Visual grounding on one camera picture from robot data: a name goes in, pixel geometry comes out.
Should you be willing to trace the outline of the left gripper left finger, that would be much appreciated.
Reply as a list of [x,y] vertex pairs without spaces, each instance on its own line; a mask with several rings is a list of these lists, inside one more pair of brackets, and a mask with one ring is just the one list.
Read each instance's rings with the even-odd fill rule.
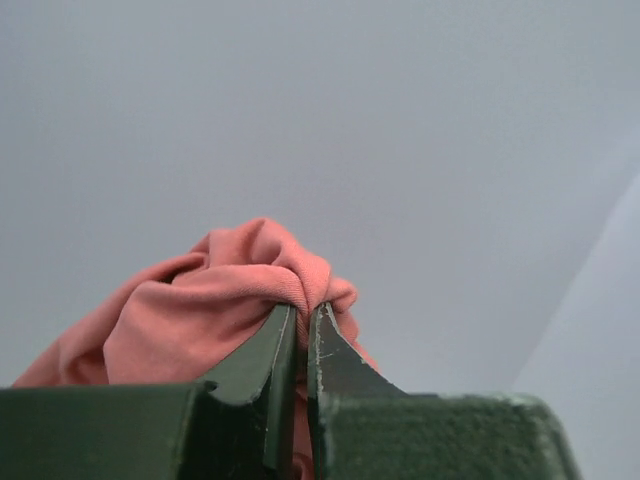
[[296,311],[276,305],[258,331],[200,377],[213,408],[205,433],[215,479],[291,479]]

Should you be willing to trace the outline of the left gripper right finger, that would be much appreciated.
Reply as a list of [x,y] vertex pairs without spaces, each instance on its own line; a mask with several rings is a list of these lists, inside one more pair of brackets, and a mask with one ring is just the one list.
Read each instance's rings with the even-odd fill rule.
[[311,317],[308,423],[317,479],[413,479],[415,399],[379,374],[341,333],[329,303]]

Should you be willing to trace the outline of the red t shirt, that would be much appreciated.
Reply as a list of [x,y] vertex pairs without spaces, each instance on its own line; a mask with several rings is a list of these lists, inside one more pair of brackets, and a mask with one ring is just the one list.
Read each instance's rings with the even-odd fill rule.
[[303,360],[329,303],[350,344],[357,293],[283,227],[214,230],[190,252],[128,280],[1,393],[5,479],[215,479],[200,377],[262,326],[296,311],[291,479],[315,477]]

